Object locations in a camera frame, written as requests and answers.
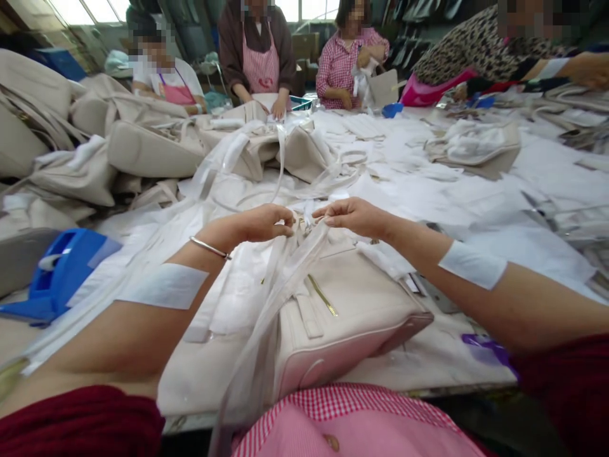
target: bangle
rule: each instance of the bangle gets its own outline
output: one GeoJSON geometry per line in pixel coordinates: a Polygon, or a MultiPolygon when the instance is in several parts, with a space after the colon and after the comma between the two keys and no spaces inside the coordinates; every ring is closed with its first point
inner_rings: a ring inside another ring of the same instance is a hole
{"type": "Polygon", "coordinates": [[[233,258],[230,256],[230,254],[224,253],[216,248],[213,248],[212,246],[208,245],[207,243],[202,242],[199,239],[196,239],[195,237],[190,237],[189,238],[193,243],[198,244],[200,247],[207,249],[208,251],[219,255],[220,257],[222,257],[224,260],[233,260],[233,258]]]}

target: red sleeve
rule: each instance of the red sleeve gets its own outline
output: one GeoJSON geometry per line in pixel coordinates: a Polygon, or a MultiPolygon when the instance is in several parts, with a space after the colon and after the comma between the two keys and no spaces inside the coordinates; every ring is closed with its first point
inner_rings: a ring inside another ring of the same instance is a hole
{"type": "Polygon", "coordinates": [[[606,452],[609,334],[511,362],[520,375],[522,390],[541,401],[574,456],[606,452]]]}
{"type": "Polygon", "coordinates": [[[1,419],[0,456],[155,456],[164,423],[151,399],[85,387],[1,419]]]}

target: woman's left hand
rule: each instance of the woman's left hand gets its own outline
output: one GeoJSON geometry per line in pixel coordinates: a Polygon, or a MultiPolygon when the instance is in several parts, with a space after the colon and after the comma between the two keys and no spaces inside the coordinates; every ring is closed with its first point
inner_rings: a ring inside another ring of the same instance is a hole
{"type": "Polygon", "coordinates": [[[357,67],[358,68],[366,68],[370,63],[370,51],[368,48],[363,47],[360,49],[360,53],[357,56],[357,67]]]}
{"type": "Polygon", "coordinates": [[[273,117],[276,120],[281,121],[284,118],[286,106],[287,106],[286,97],[280,95],[277,98],[277,100],[275,101],[275,103],[273,103],[273,107],[271,108],[271,113],[273,114],[273,117]]]}

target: pink apron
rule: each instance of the pink apron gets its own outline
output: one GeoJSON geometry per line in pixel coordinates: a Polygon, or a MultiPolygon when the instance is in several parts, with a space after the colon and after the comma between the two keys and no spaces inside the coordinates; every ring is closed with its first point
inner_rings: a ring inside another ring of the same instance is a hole
{"type": "Polygon", "coordinates": [[[161,81],[163,82],[162,89],[165,94],[165,100],[167,102],[173,103],[175,105],[196,105],[197,102],[196,102],[195,98],[192,96],[190,89],[188,89],[188,85],[186,84],[186,81],[184,81],[184,78],[182,78],[182,75],[180,74],[178,69],[176,69],[176,71],[178,72],[180,79],[184,83],[183,87],[168,86],[165,83],[165,79],[163,78],[163,75],[159,73],[159,77],[160,77],[161,81]]]}
{"type": "Polygon", "coordinates": [[[268,22],[266,26],[271,35],[271,48],[265,53],[247,47],[246,29],[243,27],[243,73],[249,81],[252,93],[279,92],[279,55],[268,22]]]}

